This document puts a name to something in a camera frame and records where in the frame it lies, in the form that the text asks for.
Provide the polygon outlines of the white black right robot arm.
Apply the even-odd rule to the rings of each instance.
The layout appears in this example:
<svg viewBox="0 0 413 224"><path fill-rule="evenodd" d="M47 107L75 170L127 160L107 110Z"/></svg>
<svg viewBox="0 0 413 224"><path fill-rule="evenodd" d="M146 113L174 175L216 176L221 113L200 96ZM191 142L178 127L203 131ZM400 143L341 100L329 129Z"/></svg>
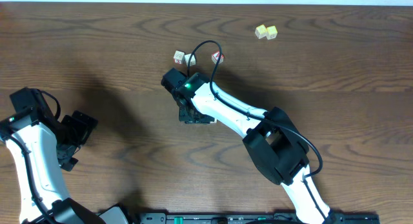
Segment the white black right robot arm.
<svg viewBox="0 0 413 224"><path fill-rule="evenodd" d="M211 117L239 134L258 171L285 189L298 220L332 222L331 209L312 181L314 172L307 154L314 146L297 131L284 111L252 107L200 73L187 77L177 72L170 79L164 77L162 84L193 122Z"/></svg>

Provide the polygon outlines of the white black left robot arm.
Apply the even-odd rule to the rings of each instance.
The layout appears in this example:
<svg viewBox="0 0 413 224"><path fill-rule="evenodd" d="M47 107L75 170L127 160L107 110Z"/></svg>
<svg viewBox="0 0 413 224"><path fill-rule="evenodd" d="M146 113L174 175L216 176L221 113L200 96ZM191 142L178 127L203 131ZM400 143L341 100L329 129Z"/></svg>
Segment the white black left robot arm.
<svg viewBox="0 0 413 224"><path fill-rule="evenodd" d="M59 119L45 100L47 92L24 87L10 95L15 114L1 121L1 141L15 162L21 193L21 223L103 223L75 202L62 171L78 162L97 120L79 111Z"/></svg>

